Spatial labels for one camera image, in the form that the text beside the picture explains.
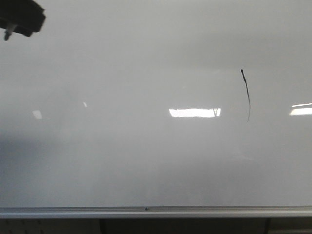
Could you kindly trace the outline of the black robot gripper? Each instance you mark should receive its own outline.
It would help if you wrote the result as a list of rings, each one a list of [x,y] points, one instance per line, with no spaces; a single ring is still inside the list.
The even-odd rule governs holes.
[[[0,2],[0,27],[4,31],[8,23],[13,23],[16,25],[13,33],[30,37],[41,30],[45,19],[44,8],[34,0]]]

